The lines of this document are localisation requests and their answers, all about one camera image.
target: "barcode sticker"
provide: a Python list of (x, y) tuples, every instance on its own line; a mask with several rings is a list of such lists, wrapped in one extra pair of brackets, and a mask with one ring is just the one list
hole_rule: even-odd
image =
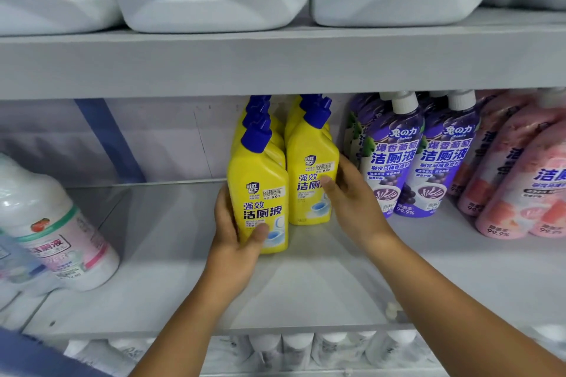
[(316, 165), (316, 173), (328, 173), (334, 170), (334, 161)]
[(272, 198), (280, 198), (285, 196), (285, 187), (280, 186), (279, 188), (266, 189), (263, 192), (263, 199), (270, 200)]

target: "person's right hand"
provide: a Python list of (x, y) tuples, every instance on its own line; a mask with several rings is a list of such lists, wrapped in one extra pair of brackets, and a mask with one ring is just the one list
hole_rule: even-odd
[(344, 155), (340, 154), (336, 182), (322, 176), (320, 184), (330, 198), (338, 223), (362, 250), (367, 250), (375, 239), (397, 237), (383, 216), (374, 192)]

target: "green stripe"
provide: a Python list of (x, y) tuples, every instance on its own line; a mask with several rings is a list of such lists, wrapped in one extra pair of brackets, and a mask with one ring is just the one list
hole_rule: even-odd
[(77, 213), (79, 209), (75, 205), (67, 212), (65, 216), (63, 216), (59, 221), (55, 222), (53, 225), (49, 225), (45, 230), (40, 231), (38, 233), (29, 234), (24, 237), (18, 237), (16, 240), (18, 243), (26, 243), (28, 241), (37, 240), (38, 238), (48, 236), (49, 234), (53, 233), (53, 231), (57, 231), (60, 229), (64, 224), (69, 222), (75, 213)]

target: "person's right arm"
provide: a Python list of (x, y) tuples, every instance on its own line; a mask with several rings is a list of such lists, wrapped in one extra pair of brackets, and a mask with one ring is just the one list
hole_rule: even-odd
[(451, 377), (564, 377), (566, 365), (486, 309), (405, 245), (356, 167), (340, 156), (321, 181), (338, 222), (381, 272)]

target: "person's left arm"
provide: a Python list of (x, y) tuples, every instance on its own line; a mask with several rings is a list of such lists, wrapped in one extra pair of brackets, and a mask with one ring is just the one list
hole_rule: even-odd
[(238, 244), (228, 187), (218, 193), (216, 234), (199, 281), (169, 319), (130, 377), (198, 377), (220, 316), (254, 272), (269, 227), (258, 225)]

